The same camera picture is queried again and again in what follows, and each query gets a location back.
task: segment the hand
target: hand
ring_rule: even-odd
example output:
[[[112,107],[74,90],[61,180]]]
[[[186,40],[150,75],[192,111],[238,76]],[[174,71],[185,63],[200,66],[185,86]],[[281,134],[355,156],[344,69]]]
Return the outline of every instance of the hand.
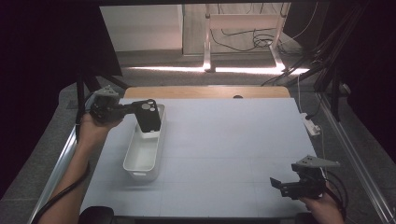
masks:
[[[89,113],[85,114],[81,118],[79,128],[78,150],[84,151],[87,156],[91,155],[97,147],[106,141],[108,132],[121,122],[122,119],[109,123],[99,123]]]
[[[337,203],[329,194],[323,193],[320,199],[300,198],[300,201],[305,203],[318,223],[344,224]]]

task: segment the cable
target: cable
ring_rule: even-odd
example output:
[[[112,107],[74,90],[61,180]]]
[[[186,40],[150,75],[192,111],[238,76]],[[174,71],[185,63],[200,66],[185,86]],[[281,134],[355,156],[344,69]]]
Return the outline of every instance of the cable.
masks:
[[[335,183],[334,183],[333,181],[331,181],[329,178],[325,178],[325,180],[328,181],[329,183],[331,183],[332,186],[335,188],[335,190],[337,191],[337,193],[338,193],[338,195],[339,195],[339,197],[340,197],[341,205],[344,206],[344,198],[343,198],[343,195],[341,194],[340,189],[339,189],[339,188],[335,185]]]
[[[309,25],[311,24],[312,20],[314,19],[315,13],[317,12],[317,8],[318,8],[318,2],[315,4],[314,12],[312,13],[311,19],[309,20],[309,22],[308,22],[308,24],[305,26],[305,28],[304,28],[299,34],[297,34],[297,35],[295,35],[294,37],[290,38],[289,40],[287,40],[287,41],[281,43],[280,45],[283,45],[284,43],[287,43],[287,42],[293,40],[295,37],[301,35],[301,34],[309,27]]]
[[[89,175],[90,173],[90,164],[88,163],[87,169],[85,170],[85,173],[73,184],[71,184],[69,187],[65,188],[62,190],[60,193],[55,195],[52,199],[50,199],[40,210],[35,214],[35,217],[32,220],[32,224],[38,223],[40,218],[54,205],[56,204],[64,195],[70,193],[73,189],[78,187]]]
[[[301,109],[301,102],[300,102],[300,75],[297,76],[297,92],[298,92],[298,108],[300,110],[300,114],[303,113]]]
[[[341,212],[341,216],[343,217],[343,220],[345,221],[347,218],[347,210],[346,208],[343,206],[342,202],[340,201],[340,199],[337,198],[337,196],[328,188],[325,189],[325,192],[327,194],[329,194],[330,197],[332,197],[333,200],[335,200],[335,202],[338,204],[338,208],[340,209]]]
[[[323,155],[323,160],[326,160],[326,155],[324,154],[325,150],[324,150],[324,130],[321,127],[321,125],[318,125],[321,131],[321,144],[322,144],[322,155]],[[328,173],[327,173],[327,167],[324,167],[324,173],[326,175],[326,178],[328,178]]]
[[[263,87],[263,86],[265,86],[265,84],[271,82],[273,79],[276,79],[276,78],[278,78],[278,77],[271,77],[270,79],[268,79],[268,80],[266,80],[265,82],[263,82],[260,86]]]
[[[84,105],[79,105],[78,106],[78,112],[77,112],[77,115],[76,115],[76,141],[78,142],[78,138],[79,138],[79,126],[80,126],[80,124],[81,124],[81,119],[82,119],[82,116],[85,114],[85,104],[87,103],[87,101],[88,101],[88,99],[90,99],[90,97],[93,95],[93,93],[92,92],[90,92],[86,97],[85,97],[85,100],[84,100]]]
[[[253,32],[253,39],[254,39],[254,38],[255,38],[255,35],[254,35],[254,32],[255,32],[255,31],[256,31],[256,30],[248,31],[248,32],[246,32],[246,33]],[[254,44],[253,48],[250,48],[250,49],[236,49],[236,48],[233,48],[233,47],[231,47],[231,46],[228,46],[228,45],[225,45],[225,44],[221,44],[220,42],[218,42],[218,41],[215,39],[212,30],[210,30],[210,34],[212,35],[213,41],[214,41],[216,44],[221,45],[221,46],[223,46],[223,47],[225,47],[225,48],[229,48],[229,49],[233,49],[233,50],[241,51],[241,52],[251,51],[251,50],[256,49],[256,48],[264,48],[264,47],[268,47],[268,46],[270,45],[270,44],[267,44],[266,46],[257,46],[256,44]]]
[[[320,97],[320,101],[319,101],[319,104],[318,104],[318,107],[317,107],[317,111],[315,111],[315,113],[312,114],[312,115],[307,115],[307,116],[305,117],[306,119],[312,119],[314,116],[317,115],[317,113],[319,112],[319,109],[320,109],[320,105],[321,105],[321,103],[322,103],[322,100],[323,100],[323,96]]]
[[[264,3],[262,3],[262,8],[264,7]],[[262,14],[262,8],[260,8],[260,14]]]
[[[282,3],[282,6],[280,7],[280,13],[282,13],[283,5],[285,5],[285,3]]]
[[[247,14],[248,14],[252,9],[254,10],[254,6],[253,6],[253,4],[250,4],[250,10],[247,12]],[[220,10],[221,10],[221,13],[224,14],[224,10],[223,10],[221,4],[218,4],[218,13],[219,13],[219,14],[220,14]],[[254,29],[254,30],[243,31],[243,32],[238,32],[238,33],[232,33],[232,34],[227,34],[227,33],[225,33],[225,32],[223,31],[223,29],[220,29],[221,32],[222,32],[224,35],[227,35],[227,36],[241,35],[241,34],[246,34],[246,33],[253,33],[253,37],[252,37],[253,48],[250,48],[250,49],[236,49],[236,48],[233,48],[233,47],[231,47],[231,46],[229,46],[229,45],[222,44],[222,43],[220,43],[219,41],[217,41],[217,40],[215,39],[212,30],[210,30],[210,34],[212,35],[213,41],[214,41],[216,44],[218,44],[218,45],[221,45],[221,46],[223,46],[223,47],[225,47],[225,48],[233,49],[233,50],[236,50],[236,51],[247,52],[247,51],[254,50],[254,49],[256,49],[256,48],[266,48],[266,47],[269,47],[269,46],[272,44],[272,42],[273,42],[273,39],[272,39],[272,38],[274,38],[274,36],[273,36],[273,35],[266,35],[266,34],[255,35],[255,33],[256,33],[257,31],[268,31],[268,30],[274,30],[274,29],[275,29],[275,28],[271,28],[271,29],[259,29],[259,30]],[[268,36],[268,37],[270,37],[270,38],[260,38],[261,36]]]
[[[276,13],[276,9],[274,8],[274,4],[273,3],[271,3],[271,7],[274,10],[274,12]]]
[[[303,49],[288,49],[288,50],[286,50],[285,47],[282,45],[282,41],[280,39],[278,39],[278,40],[281,43],[280,45],[277,46],[277,49],[280,54],[289,55],[289,56],[301,56],[305,53],[305,50],[303,50]]]
[[[346,197],[345,197],[345,201],[344,201],[344,207],[345,208],[347,208],[347,206],[349,205],[349,198],[348,198],[348,195],[347,195],[347,188],[346,188],[346,186],[344,185],[344,183],[341,181],[341,179],[337,176],[337,175],[335,175],[333,172],[330,172],[330,171],[328,171],[328,173],[329,173],[329,175],[331,175],[332,177],[334,177],[337,181],[338,181],[338,183],[341,185],[341,187],[343,188],[343,191],[344,191],[344,193],[345,193],[345,195],[346,195]]]
[[[330,48],[330,45],[332,44],[333,39],[335,38],[336,34],[338,33],[338,31],[340,31],[340,29],[345,25],[345,23],[347,22],[347,20],[349,20],[349,18],[353,15],[354,11],[349,11],[344,18],[340,21],[340,23],[337,25],[337,27],[334,28],[334,30],[329,34],[329,36],[323,41],[321,42],[319,45],[317,45],[314,49],[310,50],[309,52],[303,54],[303,57],[297,61],[291,68],[293,70],[297,69],[298,67],[300,67],[305,61],[307,61],[308,59],[310,59],[312,56],[316,57],[316,60],[324,55],[327,51],[327,49]],[[330,55],[328,57],[328,59],[323,63],[323,68],[324,69],[328,62],[330,61],[330,58],[332,57],[332,55]],[[271,80],[275,79],[276,82],[278,80],[280,80],[283,77],[287,77],[289,74],[291,74],[292,71],[290,70],[290,68],[285,71],[282,75],[275,77],[275,78],[271,78]],[[265,84],[267,84],[270,80],[265,81],[264,83],[262,83],[262,86],[264,86]]]

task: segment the metal rail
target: metal rail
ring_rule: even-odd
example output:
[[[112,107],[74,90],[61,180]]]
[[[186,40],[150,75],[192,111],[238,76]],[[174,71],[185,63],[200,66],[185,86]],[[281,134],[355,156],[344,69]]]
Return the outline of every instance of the metal rail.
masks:
[[[367,195],[369,196],[372,204],[378,213],[379,217],[381,218],[384,224],[393,223],[396,224],[395,214],[389,208],[387,201],[385,200],[384,196],[381,193],[378,185],[374,182],[372,176],[370,175],[369,171],[367,170],[366,166],[364,165],[359,153],[357,152],[356,148],[353,146],[352,142],[350,141],[349,137],[347,136],[346,131],[343,128],[341,122],[335,120],[332,116],[332,112],[329,109],[330,103],[326,99],[323,98],[323,104],[321,105],[322,109],[324,110],[327,118],[332,125],[335,134],[337,135],[338,139],[340,140],[344,151],[351,162],[359,180],[361,181],[362,186],[366,190]]]
[[[59,156],[58,161],[55,164],[55,167],[52,170],[51,175],[49,176],[49,180],[47,181],[46,187],[44,187],[43,192],[38,198],[37,204],[35,205],[35,209],[33,210],[32,215],[29,218],[28,224],[32,223],[35,214],[47,203],[50,198],[50,195],[55,190],[55,187],[58,185],[61,180],[64,172],[69,165],[73,154],[76,150],[76,127],[73,128],[70,133],[66,144],[64,145],[64,149],[62,150],[61,155]]]

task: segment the white wall panel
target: white wall panel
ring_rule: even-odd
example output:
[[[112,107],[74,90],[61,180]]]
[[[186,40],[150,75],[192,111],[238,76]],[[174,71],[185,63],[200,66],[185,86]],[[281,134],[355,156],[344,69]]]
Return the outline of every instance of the white wall panel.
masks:
[[[115,51],[181,49],[181,5],[101,7]]]

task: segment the wooden board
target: wooden board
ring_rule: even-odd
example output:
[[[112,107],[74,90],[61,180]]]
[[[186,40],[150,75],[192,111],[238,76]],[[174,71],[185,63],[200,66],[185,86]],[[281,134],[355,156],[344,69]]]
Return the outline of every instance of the wooden board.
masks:
[[[132,87],[124,98],[163,98],[163,99],[200,99],[200,98],[290,98],[285,87],[251,86],[172,86],[172,87]]]

